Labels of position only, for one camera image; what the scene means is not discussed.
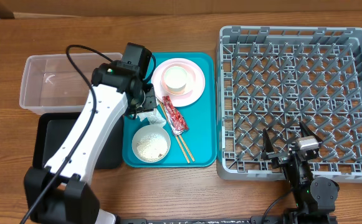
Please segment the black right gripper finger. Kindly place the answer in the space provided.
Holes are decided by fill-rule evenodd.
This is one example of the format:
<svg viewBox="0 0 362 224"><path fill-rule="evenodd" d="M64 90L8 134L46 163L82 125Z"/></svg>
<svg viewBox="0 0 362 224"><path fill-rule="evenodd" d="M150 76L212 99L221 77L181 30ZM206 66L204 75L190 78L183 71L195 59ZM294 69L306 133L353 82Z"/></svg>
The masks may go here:
<svg viewBox="0 0 362 224"><path fill-rule="evenodd" d="M273 155L275 153L266 129L263 129L262 131L262 140L263 140L263 145L262 145L261 159L266 161L273 158Z"/></svg>
<svg viewBox="0 0 362 224"><path fill-rule="evenodd" d="M322 143L323 140L317 136L303 121L299 122L299 126L300 126L300 137L304 138L304 137L314 137L318 143Z"/></svg>

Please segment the white napkin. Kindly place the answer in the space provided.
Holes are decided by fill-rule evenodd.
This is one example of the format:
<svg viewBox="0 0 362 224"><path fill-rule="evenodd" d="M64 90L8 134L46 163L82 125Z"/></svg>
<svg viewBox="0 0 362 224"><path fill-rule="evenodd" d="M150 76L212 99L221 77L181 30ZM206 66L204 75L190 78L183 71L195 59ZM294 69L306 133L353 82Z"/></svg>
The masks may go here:
<svg viewBox="0 0 362 224"><path fill-rule="evenodd" d="M159 126L161 128L163 128L166 124L166 119L163 118L157 108L153 111L138 113L137 117L140 121L147 119L150 125Z"/></svg>

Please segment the red snack wrapper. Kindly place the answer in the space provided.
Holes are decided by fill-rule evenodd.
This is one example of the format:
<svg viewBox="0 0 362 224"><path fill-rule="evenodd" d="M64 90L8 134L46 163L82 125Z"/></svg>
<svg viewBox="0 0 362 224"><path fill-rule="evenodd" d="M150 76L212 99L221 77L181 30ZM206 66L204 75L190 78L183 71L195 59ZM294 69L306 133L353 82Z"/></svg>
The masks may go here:
<svg viewBox="0 0 362 224"><path fill-rule="evenodd" d="M185 131L189 130L186 120L183 115L173 106L172 101L169 96L164 96L162 98L164 112L169 119L169 125L172 129L172 132L175 136L183 134Z"/></svg>

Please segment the grey bowl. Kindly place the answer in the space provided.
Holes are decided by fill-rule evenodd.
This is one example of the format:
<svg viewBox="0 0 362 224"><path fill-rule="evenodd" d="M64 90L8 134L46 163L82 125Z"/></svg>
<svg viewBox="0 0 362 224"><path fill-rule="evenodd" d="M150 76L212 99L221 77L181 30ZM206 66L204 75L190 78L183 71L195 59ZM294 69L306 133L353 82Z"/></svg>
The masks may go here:
<svg viewBox="0 0 362 224"><path fill-rule="evenodd" d="M142 162L154 163L163 160L169 153L169 134L157 125L140 128L133 136L131 147L134 155Z"/></svg>

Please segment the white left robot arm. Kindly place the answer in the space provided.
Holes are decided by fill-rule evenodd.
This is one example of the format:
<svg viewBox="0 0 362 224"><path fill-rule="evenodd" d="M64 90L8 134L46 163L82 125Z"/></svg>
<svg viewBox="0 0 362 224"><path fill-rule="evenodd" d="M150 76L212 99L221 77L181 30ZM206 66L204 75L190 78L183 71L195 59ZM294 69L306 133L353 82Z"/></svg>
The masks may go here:
<svg viewBox="0 0 362 224"><path fill-rule="evenodd" d="M26 172L28 211L21 222L117 223L116 215L101 209L90 184L117 121L155 107L151 62L121 59L93 71L86 104L69 135L43 168Z"/></svg>

